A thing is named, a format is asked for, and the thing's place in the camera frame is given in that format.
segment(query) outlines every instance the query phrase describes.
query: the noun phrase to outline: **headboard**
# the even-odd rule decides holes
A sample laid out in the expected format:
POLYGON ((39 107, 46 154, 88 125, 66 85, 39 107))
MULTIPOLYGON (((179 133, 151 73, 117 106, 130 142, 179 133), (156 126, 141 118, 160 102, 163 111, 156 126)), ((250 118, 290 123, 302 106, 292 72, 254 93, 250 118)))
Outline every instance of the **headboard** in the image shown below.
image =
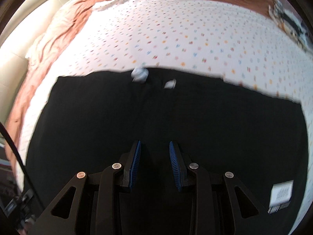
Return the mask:
POLYGON ((0 35, 0 121, 4 124, 25 78, 26 53, 69 0, 25 0, 0 35))

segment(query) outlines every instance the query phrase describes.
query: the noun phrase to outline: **polka dot sheet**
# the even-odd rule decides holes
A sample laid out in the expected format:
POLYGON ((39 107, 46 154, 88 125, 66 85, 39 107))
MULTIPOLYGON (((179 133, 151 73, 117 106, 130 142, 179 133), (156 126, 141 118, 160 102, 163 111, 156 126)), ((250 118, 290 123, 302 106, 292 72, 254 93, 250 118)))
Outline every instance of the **polka dot sheet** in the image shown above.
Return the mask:
MULTIPOLYGON (((269 96, 302 103, 309 166, 294 229, 313 199, 312 56, 298 48, 271 19, 236 5, 209 0, 96 3, 84 28, 54 62, 31 100, 21 132, 22 160, 26 161, 37 119, 58 76, 122 72, 136 66, 220 77, 269 96)), ((18 185, 23 188, 20 167, 17 174, 18 185)))

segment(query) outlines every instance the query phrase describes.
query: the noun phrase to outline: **black cable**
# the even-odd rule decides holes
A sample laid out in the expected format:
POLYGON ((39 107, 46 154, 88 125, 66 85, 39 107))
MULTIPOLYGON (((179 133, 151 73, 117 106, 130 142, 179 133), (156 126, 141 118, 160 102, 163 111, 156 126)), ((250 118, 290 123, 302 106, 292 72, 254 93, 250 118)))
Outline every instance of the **black cable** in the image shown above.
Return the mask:
POLYGON ((1 197, 0 197, 0 209, 2 209, 3 211, 4 211, 4 205, 3 205, 3 202, 2 202, 2 200, 1 200, 1 197))
POLYGON ((40 200, 39 195, 38 195, 37 191, 35 190, 35 187, 34 187, 32 181, 30 180, 30 177, 29 177, 29 175, 28 175, 28 173, 26 171, 26 168, 25 168, 25 166, 24 166, 24 164, 22 162, 21 156, 19 155, 18 150, 17 150, 17 148, 16 148, 12 138, 10 137, 9 133, 7 132, 7 130, 5 129, 4 125, 1 122, 0 122, 0 133, 2 134, 4 139, 6 140, 6 142, 10 146, 10 148, 12 149, 13 154, 15 155, 19 165, 21 166, 21 169, 22 169, 22 171, 24 173, 26 181, 29 184, 30 189, 32 189, 32 191, 34 192, 34 196, 35 196, 35 198, 37 199, 37 201, 39 203, 41 211, 43 212, 44 209, 45 209, 44 205, 43 205, 42 201, 40 200))

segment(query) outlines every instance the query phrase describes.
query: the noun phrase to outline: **bed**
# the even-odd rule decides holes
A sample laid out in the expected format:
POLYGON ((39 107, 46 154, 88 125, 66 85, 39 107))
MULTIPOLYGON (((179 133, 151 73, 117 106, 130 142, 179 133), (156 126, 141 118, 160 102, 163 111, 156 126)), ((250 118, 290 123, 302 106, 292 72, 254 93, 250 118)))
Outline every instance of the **bed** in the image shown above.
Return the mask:
MULTIPOLYGON (((144 66, 221 78, 266 96, 302 104, 309 161, 306 189, 294 229, 313 198, 310 150, 313 85, 309 77, 312 56, 296 46, 270 19, 268 6, 273 3, 273 0, 75 0, 70 11, 61 8, 28 51, 29 72, 7 120, 7 129, 23 161, 27 159, 40 113, 59 76, 128 72, 144 66)), ((15 158, 6 150, 16 167, 15 158)), ((18 166, 15 172, 23 188, 18 166)))

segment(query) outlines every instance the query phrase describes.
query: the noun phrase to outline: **orange blanket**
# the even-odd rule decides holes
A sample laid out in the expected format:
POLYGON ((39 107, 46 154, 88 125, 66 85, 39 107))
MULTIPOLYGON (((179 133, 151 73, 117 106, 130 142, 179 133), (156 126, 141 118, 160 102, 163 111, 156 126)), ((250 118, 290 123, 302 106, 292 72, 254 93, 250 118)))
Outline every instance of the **orange blanket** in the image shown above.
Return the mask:
MULTIPOLYGON (((18 147, 23 118, 29 107, 37 87, 48 73, 53 62, 65 50, 76 34, 83 28, 91 14, 92 6, 107 0, 77 0, 71 10, 60 9, 47 31, 39 36, 30 50, 29 71, 15 99, 14 106, 7 120, 6 128, 18 147)), ((235 4, 268 15, 268 5, 273 6, 273 0, 214 0, 235 4)), ((7 158, 15 171, 16 159, 11 149, 5 147, 7 158)))

